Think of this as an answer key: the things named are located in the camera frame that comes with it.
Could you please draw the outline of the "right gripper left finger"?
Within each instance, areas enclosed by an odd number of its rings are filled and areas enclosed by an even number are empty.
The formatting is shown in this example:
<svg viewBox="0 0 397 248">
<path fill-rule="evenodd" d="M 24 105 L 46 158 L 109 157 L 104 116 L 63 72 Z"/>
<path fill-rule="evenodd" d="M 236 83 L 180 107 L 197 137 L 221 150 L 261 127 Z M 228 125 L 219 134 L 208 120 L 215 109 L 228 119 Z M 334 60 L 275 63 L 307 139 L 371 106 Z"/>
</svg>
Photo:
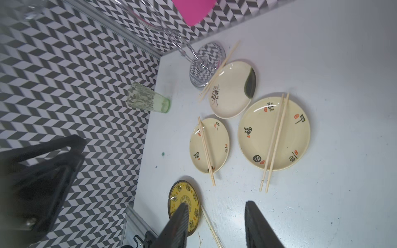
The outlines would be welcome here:
<svg viewBox="0 0 397 248">
<path fill-rule="evenodd" d="M 185 248 L 188 237 L 189 209 L 180 204 L 151 248 Z"/>
</svg>

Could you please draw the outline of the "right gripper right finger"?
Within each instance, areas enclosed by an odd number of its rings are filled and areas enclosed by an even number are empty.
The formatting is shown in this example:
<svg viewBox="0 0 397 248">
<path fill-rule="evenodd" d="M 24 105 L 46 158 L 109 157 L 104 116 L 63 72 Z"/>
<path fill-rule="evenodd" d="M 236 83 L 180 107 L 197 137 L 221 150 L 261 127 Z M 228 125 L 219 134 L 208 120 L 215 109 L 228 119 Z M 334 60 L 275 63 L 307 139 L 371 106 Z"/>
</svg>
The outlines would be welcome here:
<svg viewBox="0 0 397 248">
<path fill-rule="evenodd" d="M 246 202 L 245 230 L 248 248 L 284 248 L 254 201 Z"/>
</svg>

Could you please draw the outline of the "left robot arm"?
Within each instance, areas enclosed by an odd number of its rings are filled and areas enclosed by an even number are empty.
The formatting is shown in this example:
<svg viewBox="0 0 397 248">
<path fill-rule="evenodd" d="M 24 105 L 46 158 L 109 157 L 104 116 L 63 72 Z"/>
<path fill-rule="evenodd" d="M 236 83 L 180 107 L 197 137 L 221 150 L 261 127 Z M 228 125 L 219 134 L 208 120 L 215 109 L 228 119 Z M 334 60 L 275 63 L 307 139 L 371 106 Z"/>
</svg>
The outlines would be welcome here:
<svg viewBox="0 0 397 248">
<path fill-rule="evenodd" d="M 54 230 L 85 146 L 71 135 L 1 152 L 2 248 L 27 248 Z"/>
</svg>

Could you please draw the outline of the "chopsticks panda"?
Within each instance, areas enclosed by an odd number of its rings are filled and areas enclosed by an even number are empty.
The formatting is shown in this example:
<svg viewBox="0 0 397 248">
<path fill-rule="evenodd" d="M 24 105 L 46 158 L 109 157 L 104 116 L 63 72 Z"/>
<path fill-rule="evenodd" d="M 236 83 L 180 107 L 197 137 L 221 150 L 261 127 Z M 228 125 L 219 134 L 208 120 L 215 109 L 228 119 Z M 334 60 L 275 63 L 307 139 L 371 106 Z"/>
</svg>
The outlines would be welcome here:
<svg viewBox="0 0 397 248">
<path fill-rule="evenodd" d="M 218 78 L 221 69 L 226 65 L 226 63 L 228 62 L 230 57 L 233 55 L 233 53 L 235 52 L 235 50 L 237 49 L 239 44 L 240 44 L 240 40 L 237 41 L 237 43 L 231 48 L 231 50 L 229 51 L 229 53 L 226 56 L 225 60 L 221 63 L 220 67 L 216 70 L 215 74 L 213 75 L 213 77 L 209 81 L 208 85 L 205 86 L 205 88 L 202 90 L 202 92 L 199 95 L 199 102 L 201 102 L 204 99 L 204 97 L 206 96 L 207 92 L 209 91 L 209 88 L 213 85 L 213 83 Z"/>
<path fill-rule="evenodd" d="M 213 173 L 213 169 L 212 169 L 212 163 L 211 163 L 211 160 L 210 160 L 210 154 L 209 154 L 208 147 L 207 147 L 206 136 L 205 136 L 203 124 L 202 124 L 202 121 L 201 121 L 200 117 L 198 117 L 197 120 L 198 120 L 198 125 L 199 125 L 199 129 L 200 129 L 200 133 L 201 133 L 201 138 L 202 138 L 202 143 L 203 143 L 203 147 L 204 147 L 204 152 L 205 152 L 205 156 L 206 156 L 207 167 L 208 167 L 208 171 L 209 171 L 209 174 L 210 174 L 210 178 L 212 180 L 213 186 L 216 186 L 215 177 L 214 177 L 214 173 Z"/>
<path fill-rule="evenodd" d="M 284 122 L 287 104 L 289 101 L 289 96 L 290 96 L 290 93 L 287 93 L 286 98 L 284 98 L 284 94 L 282 94 L 282 97 L 280 100 L 279 111 L 276 116 L 276 122 L 275 122 L 274 130 L 272 133 L 272 137 L 271 137 L 271 142 L 270 142 L 270 147 L 269 147 L 268 154 L 267 154 L 264 172 L 263 172 L 261 183 L 259 186 L 260 192 L 262 192 L 267 171 L 269 171 L 269 173 L 268 173 L 268 177 L 267 177 L 267 181 L 266 181 L 266 189 L 265 189 L 266 193 L 268 192 L 268 189 L 269 189 L 271 175 L 272 175 L 274 163 L 275 163 L 275 157 L 276 157 L 277 149 L 278 149 L 278 143 L 279 143 L 279 139 L 280 139 L 280 135 L 281 135 L 282 125 Z"/>
</svg>

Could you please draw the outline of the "chopsticks green label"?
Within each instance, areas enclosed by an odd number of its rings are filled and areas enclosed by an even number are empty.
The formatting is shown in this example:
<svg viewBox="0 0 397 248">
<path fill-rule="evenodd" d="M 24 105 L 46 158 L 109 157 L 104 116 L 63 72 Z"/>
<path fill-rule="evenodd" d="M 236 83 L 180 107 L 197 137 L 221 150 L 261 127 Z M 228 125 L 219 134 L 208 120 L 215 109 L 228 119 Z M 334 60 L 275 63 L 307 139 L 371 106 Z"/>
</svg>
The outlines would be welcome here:
<svg viewBox="0 0 397 248">
<path fill-rule="evenodd" d="M 212 222 L 211 222 L 211 220 L 210 220 L 210 218 L 209 218 L 209 216 L 208 216 L 208 214 L 207 214 L 207 212 L 206 212 L 206 210 L 205 210 L 203 205 L 201 205 L 201 210 L 202 210 L 202 214 L 204 216 L 204 219 L 205 219 L 205 221 L 206 221 L 206 223 L 207 223 L 207 225 L 208 225 L 208 227 L 210 229 L 210 232 L 211 232 L 211 234 L 212 234 L 212 236 L 213 236 L 218 248 L 224 248 L 224 246 L 223 246 L 223 244 L 222 244 L 217 232 L 214 230 L 214 226 L 213 226 L 213 224 L 212 224 Z"/>
</svg>

